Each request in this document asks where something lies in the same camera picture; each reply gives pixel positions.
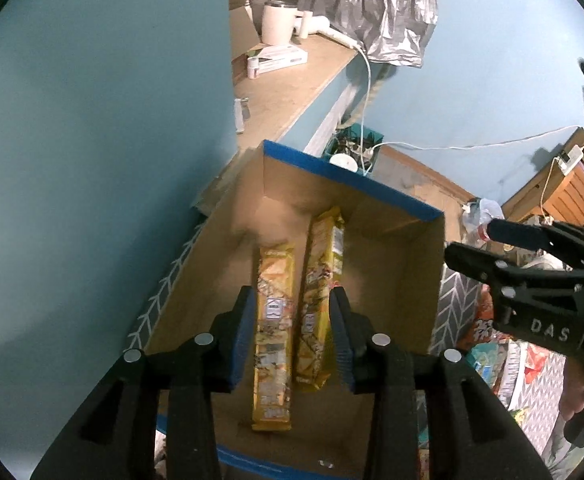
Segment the small bottle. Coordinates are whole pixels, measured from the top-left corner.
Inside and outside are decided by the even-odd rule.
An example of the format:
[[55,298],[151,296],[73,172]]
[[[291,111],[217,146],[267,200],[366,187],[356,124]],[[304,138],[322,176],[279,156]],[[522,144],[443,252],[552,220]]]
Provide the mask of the small bottle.
[[477,248],[483,247],[490,240],[488,224],[493,218],[503,218],[501,206],[494,200],[481,198],[465,204],[463,209],[462,221],[467,232],[464,243]]
[[248,58],[248,79],[256,79],[259,76],[259,56]]

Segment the colorful package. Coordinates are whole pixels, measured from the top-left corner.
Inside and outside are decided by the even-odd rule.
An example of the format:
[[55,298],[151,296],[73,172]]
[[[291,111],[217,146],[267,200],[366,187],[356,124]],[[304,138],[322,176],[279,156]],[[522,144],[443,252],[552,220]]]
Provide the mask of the colorful package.
[[526,353],[526,384],[531,384],[534,379],[543,371],[550,351],[541,346],[528,344]]
[[461,350],[469,350],[474,345],[487,343],[498,335],[492,327],[494,321],[494,308],[492,306],[492,297],[490,287],[483,285],[478,304],[476,306],[476,315],[466,334],[457,342],[456,347]]
[[252,429],[291,429],[290,381],[293,324],[294,251],[284,244],[261,249],[257,280],[257,329]]
[[296,381],[320,389],[330,376],[325,353],[330,349],[330,291],[339,285],[343,268],[344,222],[333,207],[312,222],[306,286],[301,310]]
[[414,391],[414,401],[416,404],[416,425],[419,432],[419,449],[430,448],[430,433],[428,431],[428,404],[424,390]]
[[508,410],[516,410],[520,394],[525,382],[525,355],[528,343],[524,341],[508,341],[508,354],[503,365],[501,377],[492,391],[499,397]]
[[474,346],[466,360],[489,387],[493,387],[498,376],[499,344],[496,341]]
[[524,408],[519,408],[518,410],[512,410],[510,415],[514,417],[514,420],[520,428],[523,428],[523,424],[528,418],[528,413],[530,412],[530,407],[526,406]]
[[429,449],[419,449],[419,480],[430,480]]

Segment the gray cup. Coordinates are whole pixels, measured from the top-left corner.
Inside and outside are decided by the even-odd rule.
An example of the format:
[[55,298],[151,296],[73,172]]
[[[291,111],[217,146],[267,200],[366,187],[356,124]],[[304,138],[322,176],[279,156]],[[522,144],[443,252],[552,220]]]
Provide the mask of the gray cup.
[[252,9],[252,23],[258,35],[261,35],[261,24],[263,22],[263,7],[271,0],[250,0],[250,8]]

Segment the cardboard box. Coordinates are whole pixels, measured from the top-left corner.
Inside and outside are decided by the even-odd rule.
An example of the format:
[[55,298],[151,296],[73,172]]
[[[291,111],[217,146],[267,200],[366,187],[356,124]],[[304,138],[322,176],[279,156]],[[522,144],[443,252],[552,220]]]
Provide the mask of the cardboard box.
[[[298,298],[310,220],[334,205],[346,222],[342,285],[352,309],[404,348],[427,352],[443,264],[441,211],[267,141],[252,153],[202,228],[147,352],[174,350],[207,331],[216,314],[233,306],[240,286],[254,284],[259,246],[288,241],[299,248]],[[253,365],[248,359],[232,394],[213,395],[220,459],[269,478],[284,466],[361,478],[372,397],[352,395],[335,373],[318,392],[293,387],[290,431],[255,432],[250,427]]]
[[245,54],[261,43],[252,19],[245,8],[246,0],[228,0],[230,10],[230,60]]

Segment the human hand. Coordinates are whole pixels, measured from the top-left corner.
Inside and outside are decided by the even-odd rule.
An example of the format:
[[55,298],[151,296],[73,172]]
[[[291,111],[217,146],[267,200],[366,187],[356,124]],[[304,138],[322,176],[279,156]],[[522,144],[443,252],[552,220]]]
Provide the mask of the human hand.
[[565,420],[584,409],[584,366],[568,357],[563,367],[563,392],[559,401],[559,412]]

